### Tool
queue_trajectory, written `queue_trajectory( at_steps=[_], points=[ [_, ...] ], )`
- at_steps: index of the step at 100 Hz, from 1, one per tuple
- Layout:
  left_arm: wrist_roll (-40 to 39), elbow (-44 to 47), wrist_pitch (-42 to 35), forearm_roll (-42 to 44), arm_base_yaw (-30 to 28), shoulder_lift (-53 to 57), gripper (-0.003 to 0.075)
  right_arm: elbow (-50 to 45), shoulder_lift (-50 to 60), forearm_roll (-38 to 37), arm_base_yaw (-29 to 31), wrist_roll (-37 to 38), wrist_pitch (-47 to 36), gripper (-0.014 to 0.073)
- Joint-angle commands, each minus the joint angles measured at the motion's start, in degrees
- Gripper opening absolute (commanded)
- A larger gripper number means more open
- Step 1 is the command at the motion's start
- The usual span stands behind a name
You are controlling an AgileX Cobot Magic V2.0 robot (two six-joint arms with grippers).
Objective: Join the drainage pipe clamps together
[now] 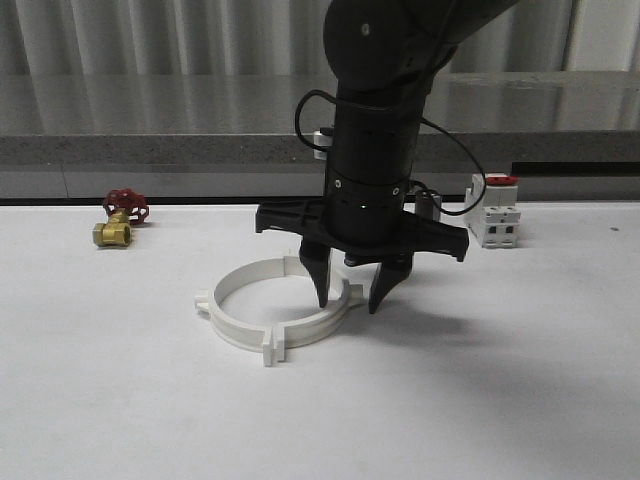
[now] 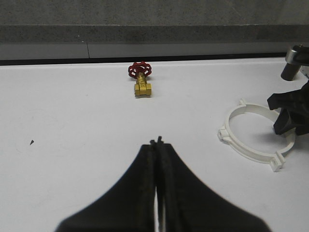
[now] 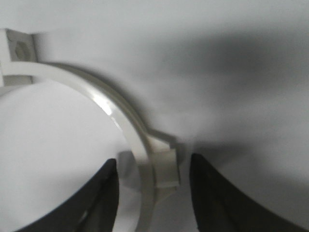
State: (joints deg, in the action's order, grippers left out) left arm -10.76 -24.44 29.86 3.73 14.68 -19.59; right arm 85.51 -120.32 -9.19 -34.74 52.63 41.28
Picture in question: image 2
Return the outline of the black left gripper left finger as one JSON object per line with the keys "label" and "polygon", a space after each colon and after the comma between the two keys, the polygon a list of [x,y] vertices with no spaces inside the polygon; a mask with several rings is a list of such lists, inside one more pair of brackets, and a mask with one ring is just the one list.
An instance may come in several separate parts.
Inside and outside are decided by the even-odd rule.
{"label": "black left gripper left finger", "polygon": [[58,232],[155,231],[155,141],[142,145],[117,183],[95,202],[63,220]]}

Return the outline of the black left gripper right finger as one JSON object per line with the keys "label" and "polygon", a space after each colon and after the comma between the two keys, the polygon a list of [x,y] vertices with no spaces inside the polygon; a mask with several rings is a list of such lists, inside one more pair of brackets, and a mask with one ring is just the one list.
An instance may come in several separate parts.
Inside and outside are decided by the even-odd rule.
{"label": "black left gripper right finger", "polygon": [[161,232],[268,232],[260,218],[225,200],[158,138],[157,197]]}

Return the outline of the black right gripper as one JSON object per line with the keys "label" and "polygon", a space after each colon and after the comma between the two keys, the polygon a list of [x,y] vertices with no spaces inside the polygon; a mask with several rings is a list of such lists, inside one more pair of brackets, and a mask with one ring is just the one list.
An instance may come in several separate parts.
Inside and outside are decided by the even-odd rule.
{"label": "black right gripper", "polygon": [[281,108],[280,114],[273,125],[277,135],[282,135],[293,128],[295,128],[297,135],[309,133],[309,117],[296,114],[309,113],[308,82],[299,90],[274,93],[267,99],[267,102],[270,110]]}

